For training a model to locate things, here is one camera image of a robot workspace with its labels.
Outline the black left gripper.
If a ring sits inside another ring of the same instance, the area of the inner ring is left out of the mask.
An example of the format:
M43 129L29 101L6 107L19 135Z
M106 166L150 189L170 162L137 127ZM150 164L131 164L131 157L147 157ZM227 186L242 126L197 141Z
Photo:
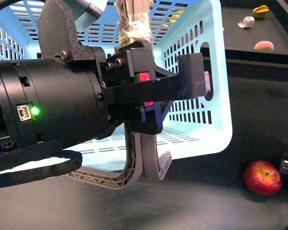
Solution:
M41 59L0 60L0 172L47 158L40 172L72 172L71 146L109 135L99 47L78 42L73 2L46 1L39 18Z

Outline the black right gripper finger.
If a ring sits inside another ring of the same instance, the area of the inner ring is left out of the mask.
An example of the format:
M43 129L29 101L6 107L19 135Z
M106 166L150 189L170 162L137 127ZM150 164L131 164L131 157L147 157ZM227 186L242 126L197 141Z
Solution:
M148 41L119 48L100 63L103 95L114 120L129 122L133 132L159 134L174 73L158 67Z

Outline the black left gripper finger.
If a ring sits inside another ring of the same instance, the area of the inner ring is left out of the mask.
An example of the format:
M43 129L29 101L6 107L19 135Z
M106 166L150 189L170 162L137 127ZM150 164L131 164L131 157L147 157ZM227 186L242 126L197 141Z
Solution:
M206 96L210 84L204 76L202 53L177 56L177 61L177 75L104 88L105 103L177 101Z

